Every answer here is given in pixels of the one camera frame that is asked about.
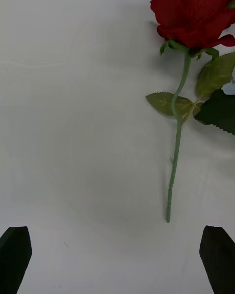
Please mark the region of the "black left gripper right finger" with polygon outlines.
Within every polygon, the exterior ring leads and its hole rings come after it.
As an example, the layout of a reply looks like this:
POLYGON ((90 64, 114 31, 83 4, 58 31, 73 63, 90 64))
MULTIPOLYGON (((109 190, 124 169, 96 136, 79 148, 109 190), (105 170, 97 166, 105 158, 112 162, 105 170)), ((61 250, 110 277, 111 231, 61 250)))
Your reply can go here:
POLYGON ((215 294, 235 294, 235 243, 222 227, 205 226, 199 248, 215 294))

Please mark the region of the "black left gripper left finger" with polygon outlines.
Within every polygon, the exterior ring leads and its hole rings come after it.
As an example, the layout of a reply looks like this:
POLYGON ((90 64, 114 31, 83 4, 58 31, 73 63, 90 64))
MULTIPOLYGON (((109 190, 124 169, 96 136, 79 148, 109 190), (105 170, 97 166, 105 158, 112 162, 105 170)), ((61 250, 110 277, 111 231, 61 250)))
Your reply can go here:
POLYGON ((0 237, 0 293, 16 294, 32 256, 28 228, 10 227, 0 237))

